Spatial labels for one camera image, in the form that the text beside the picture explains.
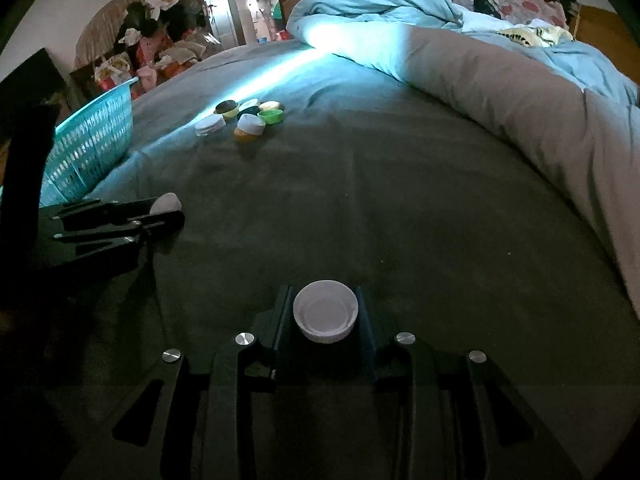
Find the white door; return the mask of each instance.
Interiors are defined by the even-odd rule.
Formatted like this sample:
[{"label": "white door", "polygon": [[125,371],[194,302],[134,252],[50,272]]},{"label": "white door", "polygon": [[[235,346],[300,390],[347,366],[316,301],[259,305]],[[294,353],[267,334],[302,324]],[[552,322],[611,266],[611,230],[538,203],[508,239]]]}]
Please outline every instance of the white door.
[{"label": "white door", "polygon": [[225,50],[244,44],[236,0],[204,0],[213,35]]}]

